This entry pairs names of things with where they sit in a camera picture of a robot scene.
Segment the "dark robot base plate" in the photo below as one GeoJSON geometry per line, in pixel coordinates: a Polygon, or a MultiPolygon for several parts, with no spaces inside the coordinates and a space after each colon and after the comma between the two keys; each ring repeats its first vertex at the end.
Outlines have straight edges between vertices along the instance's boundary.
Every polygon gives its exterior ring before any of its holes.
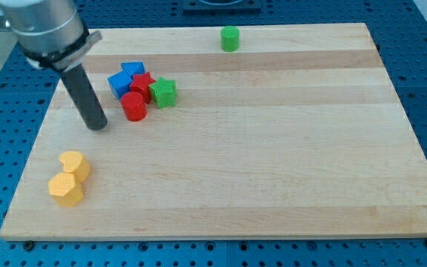
{"type": "Polygon", "coordinates": [[[253,11],[262,9],[262,0],[181,0],[183,13],[253,11]]]}

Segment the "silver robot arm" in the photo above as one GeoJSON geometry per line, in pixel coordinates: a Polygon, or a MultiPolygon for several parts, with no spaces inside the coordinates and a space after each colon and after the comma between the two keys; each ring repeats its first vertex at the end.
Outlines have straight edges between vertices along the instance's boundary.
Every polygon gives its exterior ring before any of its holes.
{"type": "Polygon", "coordinates": [[[35,68],[66,72],[102,40],[83,22],[71,0],[0,0],[6,25],[35,68]]]}

